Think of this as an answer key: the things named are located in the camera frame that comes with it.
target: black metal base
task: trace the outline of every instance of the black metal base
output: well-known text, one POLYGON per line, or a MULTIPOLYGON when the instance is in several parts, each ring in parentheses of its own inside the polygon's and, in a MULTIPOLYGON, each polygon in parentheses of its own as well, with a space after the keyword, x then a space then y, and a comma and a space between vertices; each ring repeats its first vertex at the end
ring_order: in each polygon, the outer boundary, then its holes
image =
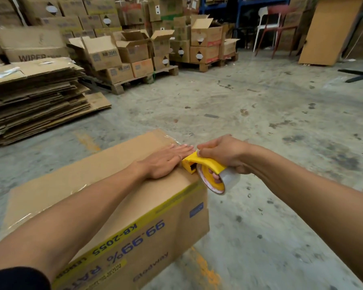
POLYGON ((363 71, 349 70, 349 69, 339 69, 338 71, 339 72, 344 72, 344 73, 349 73, 349 74, 359 75, 357 77, 353 77, 353 78, 350 78, 350 79, 346 80, 345 81, 346 83, 351 83, 351 82, 363 80, 363 71))

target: white chair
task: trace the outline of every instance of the white chair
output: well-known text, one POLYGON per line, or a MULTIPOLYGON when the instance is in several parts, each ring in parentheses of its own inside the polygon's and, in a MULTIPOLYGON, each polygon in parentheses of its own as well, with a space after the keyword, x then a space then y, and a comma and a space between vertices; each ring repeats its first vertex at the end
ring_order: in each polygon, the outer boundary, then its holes
MULTIPOLYGON (((257 27, 257 35, 256 35, 256 40, 254 42, 254 48, 253 48, 253 52, 256 50, 256 45, 257 45, 257 40, 258 40, 258 34, 259 34, 259 31, 260 29, 265 29, 265 24, 264 25, 261 25, 262 23, 262 17, 267 15, 267 7, 262 7, 258 10, 258 15, 259 15, 259 25, 257 27)), ((278 21, 276 24, 268 24, 267 25, 267 28, 268 29, 272 29, 274 27, 279 27, 280 26, 280 18, 281 18, 281 14, 278 15, 278 21)), ((277 33, 276 35, 274 36, 274 39, 273 39, 273 47, 276 45, 276 40, 277 40, 277 33)))

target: yellow paint mark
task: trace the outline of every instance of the yellow paint mark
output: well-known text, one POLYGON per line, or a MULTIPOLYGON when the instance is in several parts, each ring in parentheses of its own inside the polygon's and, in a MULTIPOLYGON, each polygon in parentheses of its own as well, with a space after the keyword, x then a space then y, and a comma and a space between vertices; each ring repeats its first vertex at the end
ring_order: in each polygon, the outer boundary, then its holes
POLYGON ((215 271, 212 269, 210 270, 208 268, 208 263, 204 259, 204 257, 192 246, 191 250, 193 252, 193 257, 195 262, 198 264, 200 268, 200 274, 207 279, 208 283, 215 289, 218 290, 218 288, 222 284, 221 276, 219 276, 218 273, 215 273, 215 271))
POLYGON ((97 153, 101 150, 101 148, 93 141, 93 138, 87 133, 78 133, 74 132, 78 141, 83 144, 88 151, 92 153, 97 153))

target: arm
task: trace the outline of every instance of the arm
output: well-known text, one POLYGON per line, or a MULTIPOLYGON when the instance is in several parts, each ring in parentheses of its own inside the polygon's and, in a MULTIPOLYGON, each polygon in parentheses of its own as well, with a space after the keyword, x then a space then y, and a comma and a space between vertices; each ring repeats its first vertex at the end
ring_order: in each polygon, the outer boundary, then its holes
POLYGON ((222 136, 198 154, 253 173, 363 281, 363 193, 318 176, 261 146, 222 136))
POLYGON ((192 152, 192 146, 171 145, 36 215, 0 241, 0 269, 31 267, 53 281, 135 186, 169 174, 192 152))

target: black sleeve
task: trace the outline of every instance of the black sleeve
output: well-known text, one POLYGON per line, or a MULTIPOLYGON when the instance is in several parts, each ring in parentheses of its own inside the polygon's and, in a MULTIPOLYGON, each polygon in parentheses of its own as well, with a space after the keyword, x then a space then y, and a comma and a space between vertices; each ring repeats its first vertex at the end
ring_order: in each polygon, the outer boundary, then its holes
POLYGON ((16 267, 0 270, 0 290, 50 290, 48 278, 33 268, 16 267))

